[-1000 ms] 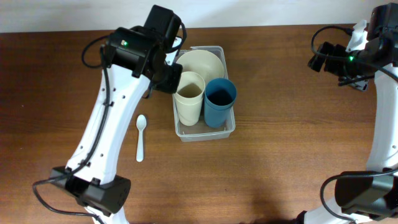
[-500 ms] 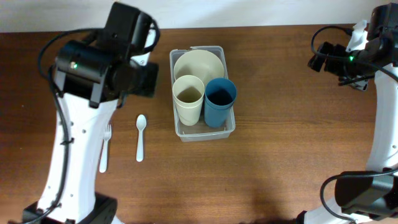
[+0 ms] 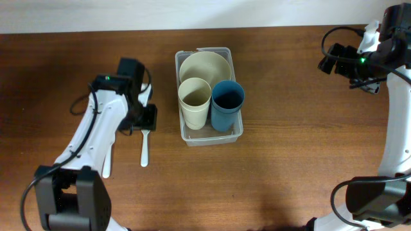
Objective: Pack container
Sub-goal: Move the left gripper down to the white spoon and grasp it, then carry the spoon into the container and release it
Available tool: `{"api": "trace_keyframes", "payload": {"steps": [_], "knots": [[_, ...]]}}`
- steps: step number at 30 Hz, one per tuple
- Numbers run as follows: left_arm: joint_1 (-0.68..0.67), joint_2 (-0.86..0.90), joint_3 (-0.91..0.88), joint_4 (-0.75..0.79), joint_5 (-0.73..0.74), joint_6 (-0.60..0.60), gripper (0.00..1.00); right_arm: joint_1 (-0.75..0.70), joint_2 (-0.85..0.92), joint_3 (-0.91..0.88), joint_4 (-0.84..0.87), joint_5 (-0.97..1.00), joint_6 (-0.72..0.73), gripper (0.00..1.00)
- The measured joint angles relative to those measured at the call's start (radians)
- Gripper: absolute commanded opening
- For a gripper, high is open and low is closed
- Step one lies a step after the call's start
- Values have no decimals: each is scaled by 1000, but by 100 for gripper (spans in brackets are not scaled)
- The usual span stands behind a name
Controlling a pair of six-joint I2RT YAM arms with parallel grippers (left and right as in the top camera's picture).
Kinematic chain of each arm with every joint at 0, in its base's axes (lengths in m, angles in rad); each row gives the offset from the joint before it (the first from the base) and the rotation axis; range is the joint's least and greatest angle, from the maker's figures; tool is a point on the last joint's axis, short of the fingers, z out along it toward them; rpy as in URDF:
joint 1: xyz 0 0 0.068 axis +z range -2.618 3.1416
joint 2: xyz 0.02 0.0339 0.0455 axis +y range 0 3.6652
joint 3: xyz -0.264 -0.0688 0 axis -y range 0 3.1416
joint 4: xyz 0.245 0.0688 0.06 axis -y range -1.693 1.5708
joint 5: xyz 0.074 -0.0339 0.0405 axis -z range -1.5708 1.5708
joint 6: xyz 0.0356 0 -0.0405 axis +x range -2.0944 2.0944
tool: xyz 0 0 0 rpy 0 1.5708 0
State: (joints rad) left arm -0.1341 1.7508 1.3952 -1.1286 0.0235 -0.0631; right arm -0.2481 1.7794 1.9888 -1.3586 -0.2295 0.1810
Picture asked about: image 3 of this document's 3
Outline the blue plastic cup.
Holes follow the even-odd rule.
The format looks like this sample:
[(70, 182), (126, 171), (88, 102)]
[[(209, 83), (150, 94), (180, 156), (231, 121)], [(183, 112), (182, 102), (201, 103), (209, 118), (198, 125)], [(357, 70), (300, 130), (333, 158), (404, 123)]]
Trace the blue plastic cup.
[(211, 94), (211, 125), (219, 132), (227, 132), (235, 123), (243, 106), (243, 87), (231, 80), (217, 83)]

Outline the cream plastic bowl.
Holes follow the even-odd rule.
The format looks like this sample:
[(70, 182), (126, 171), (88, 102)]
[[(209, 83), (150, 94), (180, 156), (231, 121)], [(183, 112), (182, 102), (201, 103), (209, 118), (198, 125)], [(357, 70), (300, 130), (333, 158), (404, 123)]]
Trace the cream plastic bowl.
[(200, 51), (189, 55), (179, 69), (180, 82), (189, 78), (200, 78), (213, 89), (217, 83), (231, 79), (231, 67), (228, 61), (218, 53)]

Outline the cream plastic cup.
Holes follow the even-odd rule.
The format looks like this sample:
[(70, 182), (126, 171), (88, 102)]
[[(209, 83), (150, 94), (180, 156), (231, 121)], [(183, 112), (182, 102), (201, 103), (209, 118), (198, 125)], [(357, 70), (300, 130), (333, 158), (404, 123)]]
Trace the cream plastic cup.
[(210, 100), (211, 87), (201, 78), (189, 78), (178, 89), (179, 105), (188, 128), (199, 130), (204, 127)]

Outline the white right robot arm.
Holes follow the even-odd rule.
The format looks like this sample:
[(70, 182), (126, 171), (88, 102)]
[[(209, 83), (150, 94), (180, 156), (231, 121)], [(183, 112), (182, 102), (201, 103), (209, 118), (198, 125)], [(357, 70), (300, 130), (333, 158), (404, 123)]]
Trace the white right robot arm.
[(338, 184), (332, 211), (312, 218), (306, 230), (377, 230), (410, 224), (410, 28), (408, 21), (372, 21), (357, 49), (335, 44), (323, 52), (319, 69), (350, 79), (352, 89), (389, 90), (385, 149), (376, 176), (357, 176)]

